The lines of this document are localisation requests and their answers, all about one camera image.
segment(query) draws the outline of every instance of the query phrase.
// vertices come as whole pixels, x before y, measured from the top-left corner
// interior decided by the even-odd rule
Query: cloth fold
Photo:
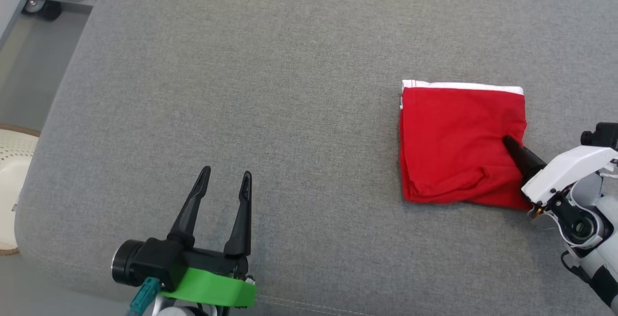
[[[521,87],[404,80],[400,108],[407,200],[530,209],[519,193],[521,173],[502,143],[506,135],[523,139]]]

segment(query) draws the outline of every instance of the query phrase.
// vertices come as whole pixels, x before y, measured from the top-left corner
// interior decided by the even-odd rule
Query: camera lens
[[[114,278],[114,281],[134,287],[143,283],[143,281],[138,281],[131,272],[133,258],[135,258],[143,244],[143,241],[127,240],[118,247],[112,260],[112,278]]]

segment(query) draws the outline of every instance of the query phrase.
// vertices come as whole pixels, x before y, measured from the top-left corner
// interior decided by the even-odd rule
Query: gray floor
[[[20,17],[0,51],[0,123],[42,129],[87,19],[83,9],[66,10],[54,22]],[[126,310],[124,303],[56,287],[19,255],[0,257],[0,276],[3,315],[119,316]]]

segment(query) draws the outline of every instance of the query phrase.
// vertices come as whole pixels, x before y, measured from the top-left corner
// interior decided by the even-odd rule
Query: green bracket
[[[252,307],[257,288],[241,279],[188,268],[174,292],[160,292],[168,298],[227,307]]]

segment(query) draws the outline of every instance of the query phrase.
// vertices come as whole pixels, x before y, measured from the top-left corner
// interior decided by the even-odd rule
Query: white basket
[[[0,255],[18,252],[15,210],[38,134],[30,129],[0,125]]]

